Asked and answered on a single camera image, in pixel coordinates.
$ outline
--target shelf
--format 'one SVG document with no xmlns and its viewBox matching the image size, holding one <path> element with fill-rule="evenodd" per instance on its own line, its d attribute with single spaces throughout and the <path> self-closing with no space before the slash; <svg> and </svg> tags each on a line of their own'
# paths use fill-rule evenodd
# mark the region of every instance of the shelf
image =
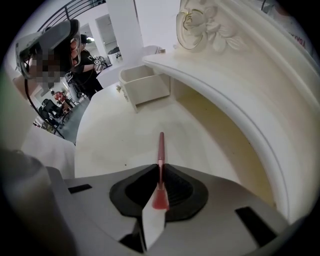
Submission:
<svg viewBox="0 0 320 256">
<path fill-rule="evenodd" d="M 263 93 L 252 90 L 252 85 L 245 80 L 215 69 L 214 63 L 208 64 L 195 54 L 187 57 L 174 53 L 156 54 L 144 57 L 143 61 L 190 86 L 231 118 L 256 151 L 269 179 L 277 209 L 290 222 L 310 210 L 315 170 L 303 169 L 305 155 L 295 146 L 310 143 L 312 147 L 313 142 L 297 132 L 297 128 L 286 129 L 284 122 L 287 120 L 283 118 L 282 110 L 273 108 L 268 102 L 271 94 L 277 94 L 277 91 L 271 91 L 266 98 Z M 305 177 L 307 173 L 311 174 L 308 178 Z"/>
</svg>

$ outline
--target chair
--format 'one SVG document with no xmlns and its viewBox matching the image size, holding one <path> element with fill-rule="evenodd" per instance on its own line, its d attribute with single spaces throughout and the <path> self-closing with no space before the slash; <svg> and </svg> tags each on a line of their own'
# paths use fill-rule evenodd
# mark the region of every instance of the chair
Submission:
<svg viewBox="0 0 320 256">
<path fill-rule="evenodd" d="M 60 118 L 64 114 L 63 107 L 58 107 L 51 99 L 44 99 L 42 106 L 44 111 L 50 113 L 55 118 Z"/>
</svg>

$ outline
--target red shirt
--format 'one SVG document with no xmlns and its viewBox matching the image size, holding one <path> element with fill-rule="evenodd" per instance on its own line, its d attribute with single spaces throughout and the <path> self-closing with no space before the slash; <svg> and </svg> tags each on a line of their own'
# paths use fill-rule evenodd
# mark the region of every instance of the red shirt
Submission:
<svg viewBox="0 0 320 256">
<path fill-rule="evenodd" d="M 57 91 L 57 93 L 54 95 L 54 98 L 57 101 L 61 101 L 61 102 L 64 102 L 66 100 L 66 97 L 60 91 Z"/>
</svg>

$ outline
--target gray floor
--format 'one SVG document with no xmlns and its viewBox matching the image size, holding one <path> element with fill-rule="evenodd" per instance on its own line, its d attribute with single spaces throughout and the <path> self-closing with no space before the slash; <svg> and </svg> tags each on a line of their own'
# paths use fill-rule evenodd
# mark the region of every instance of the gray floor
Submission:
<svg viewBox="0 0 320 256">
<path fill-rule="evenodd" d="M 72 113 L 69 114 L 69 119 L 65 120 L 63 122 L 64 125 L 58 129 L 64 138 L 73 144 L 76 143 L 79 124 L 89 103 L 90 100 L 86 98 L 80 104 L 76 105 L 72 109 Z"/>
</svg>

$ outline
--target white wall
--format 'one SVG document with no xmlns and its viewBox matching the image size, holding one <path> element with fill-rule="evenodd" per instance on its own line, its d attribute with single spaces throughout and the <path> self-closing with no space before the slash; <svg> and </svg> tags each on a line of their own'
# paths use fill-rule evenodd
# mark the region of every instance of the white wall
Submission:
<svg viewBox="0 0 320 256">
<path fill-rule="evenodd" d="M 176 16 L 180 0 L 135 0 L 143 46 L 160 46 L 167 52 L 178 42 Z"/>
<path fill-rule="evenodd" d="M 123 62 L 127 66 L 136 66 L 144 46 L 134 0 L 107 0 L 106 4 Z"/>
<path fill-rule="evenodd" d="M 32 103 L 34 104 L 34 106 L 39 109 L 41 107 L 41 102 L 38 101 L 38 99 L 36 98 L 36 94 L 35 92 L 33 92 L 31 95 L 30 95 L 30 99 L 32 101 Z"/>
<path fill-rule="evenodd" d="M 105 42 L 106 45 L 116 41 L 114 28 L 112 26 L 109 15 L 103 16 L 101 18 L 97 18 L 96 23 L 101 32 L 103 41 Z"/>
<path fill-rule="evenodd" d="M 108 6 L 104 3 L 87 10 L 86 12 L 77 16 L 76 19 L 80 22 L 80 26 L 82 27 L 85 24 L 88 24 L 90 21 L 96 20 L 104 15 L 107 15 L 108 13 Z"/>
</svg>

